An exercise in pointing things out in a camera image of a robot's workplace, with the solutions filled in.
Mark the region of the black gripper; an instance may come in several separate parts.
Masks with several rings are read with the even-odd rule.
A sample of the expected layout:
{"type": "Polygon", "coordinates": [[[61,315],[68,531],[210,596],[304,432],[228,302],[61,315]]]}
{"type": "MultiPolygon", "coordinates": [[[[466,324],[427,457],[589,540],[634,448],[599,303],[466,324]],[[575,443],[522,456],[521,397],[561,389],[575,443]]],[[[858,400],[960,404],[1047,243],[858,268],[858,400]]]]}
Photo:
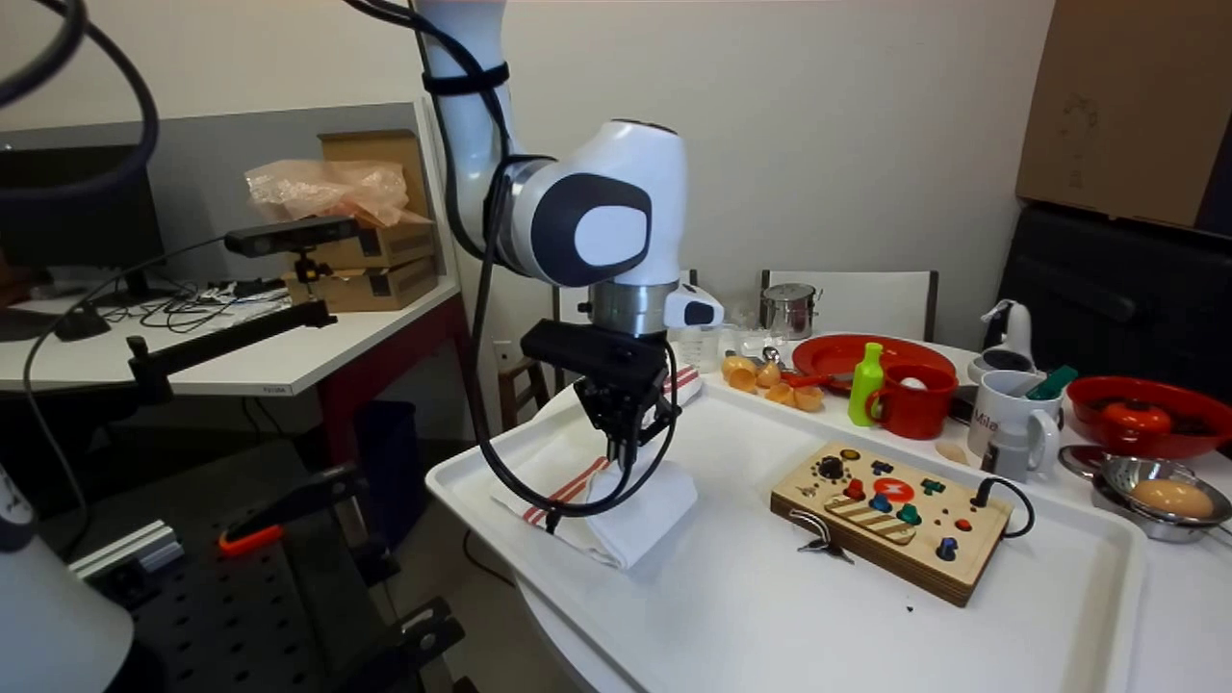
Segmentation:
{"type": "Polygon", "coordinates": [[[652,443],[681,413],[669,393],[674,355],[661,336],[538,320],[521,348],[526,360],[575,373],[589,423],[611,439],[611,487],[622,487],[634,470],[638,443],[652,443]]]}

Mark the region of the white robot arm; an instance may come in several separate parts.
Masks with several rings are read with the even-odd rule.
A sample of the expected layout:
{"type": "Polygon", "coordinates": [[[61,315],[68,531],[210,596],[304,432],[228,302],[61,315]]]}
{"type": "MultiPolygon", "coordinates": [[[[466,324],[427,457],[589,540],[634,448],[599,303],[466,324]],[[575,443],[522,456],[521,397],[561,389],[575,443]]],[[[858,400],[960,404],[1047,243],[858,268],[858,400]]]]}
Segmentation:
{"type": "Polygon", "coordinates": [[[503,0],[412,0],[450,208],[466,248],[521,278],[586,288],[589,320],[538,320],[522,355],[577,378],[609,456],[633,468],[674,420],[677,327],[712,327],[722,303],[684,285],[684,143],[674,129],[609,120],[575,153],[515,153],[508,135],[503,0]]]}

